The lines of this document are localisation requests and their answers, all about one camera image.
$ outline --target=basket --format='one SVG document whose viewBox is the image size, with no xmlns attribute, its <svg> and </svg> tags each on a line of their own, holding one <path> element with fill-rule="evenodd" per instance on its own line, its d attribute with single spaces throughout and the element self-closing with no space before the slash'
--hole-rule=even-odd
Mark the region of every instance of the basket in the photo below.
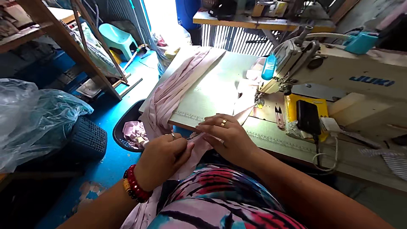
<svg viewBox="0 0 407 229">
<path fill-rule="evenodd" d="M 89 119 L 79 116 L 64 148 L 83 152 L 83 158 L 102 159 L 106 153 L 106 146 L 107 132 Z"/>
<path fill-rule="evenodd" d="M 135 103 L 130 109 L 120 118 L 120 120 L 116 123 L 113 129 L 113 139 L 114 141 L 123 149 L 131 151 L 131 152 L 143 152 L 144 149 L 135 149 L 133 148 L 129 142 L 125 139 L 123 135 L 123 127 L 125 126 L 126 122 L 129 121 L 139 121 L 138 118 L 141 116 L 138 109 L 140 109 L 141 105 L 144 103 L 145 99 L 142 99 Z"/>
</svg>

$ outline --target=blue painted floor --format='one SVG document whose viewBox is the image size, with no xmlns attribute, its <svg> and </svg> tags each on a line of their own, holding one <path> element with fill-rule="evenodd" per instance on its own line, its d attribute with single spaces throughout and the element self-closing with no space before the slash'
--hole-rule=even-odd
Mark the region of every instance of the blue painted floor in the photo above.
<svg viewBox="0 0 407 229">
<path fill-rule="evenodd" d="M 111 96 L 101 95 L 91 106 L 95 111 L 88 116 L 95 124 L 107 131 L 107 150 L 105 158 L 89 165 L 84 176 L 75 178 L 62 194 L 54 207 L 37 224 L 38 229 L 54 229 L 69 218 L 79 204 L 81 192 L 79 188 L 86 182 L 98 183 L 102 187 L 109 188 L 123 176 L 123 172 L 130 165 L 136 163 L 140 153 L 129 152 L 121 148 L 113 140 L 113 128 L 124 113 L 137 101 L 147 98 L 149 93 L 158 82 L 157 55 L 154 51 L 151 55 L 140 59 L 136 57 L 133 63 L 126 69 L 131 77 L 142 75 L 143 80 L 125 95 L 122 101 L 117 102 Z M 116 88 L 119 93 L 126 88 L 121 84 Z M 87 198 L 95 199 L 96 192 L 90 191 Z"/>
</svg>

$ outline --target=woman's left hand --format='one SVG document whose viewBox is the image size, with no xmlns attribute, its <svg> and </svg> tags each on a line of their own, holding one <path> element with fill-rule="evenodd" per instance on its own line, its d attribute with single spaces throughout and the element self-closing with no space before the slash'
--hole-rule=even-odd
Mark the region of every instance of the woman's left hand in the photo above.
<svg viewBox="0 0 407 229">
<path fill-rule="evenodd" d="M 175 133 L 150 141 L 134 168 L 137 183 L 144 191 L 152 191 L 168 180 L 191 156 L 194 143 Z"/>
</svg>

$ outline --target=wooden shelf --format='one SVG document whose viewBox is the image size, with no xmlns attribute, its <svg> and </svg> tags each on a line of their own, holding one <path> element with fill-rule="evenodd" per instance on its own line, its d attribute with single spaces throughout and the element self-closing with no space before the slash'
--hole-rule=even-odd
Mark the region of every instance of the wooden shelf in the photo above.
<svg viewBox="0 0 407 229">
<path fill-rule="evenodd" d="M 69 23 L 75 20 L 73 10 L 53 7 L 48 7 L 48 9 L 58 20 L 62 20 L 64 23 Z M 38 24 L 22 29 L 18 33 L 6 37 L 0 41 L 0 53 L 5 53 L 11 49 L 15 49 L 18 46 L 35 38 L 39 38 L 44 34 L 45 33 L 41 30 Z"/>
</svg>

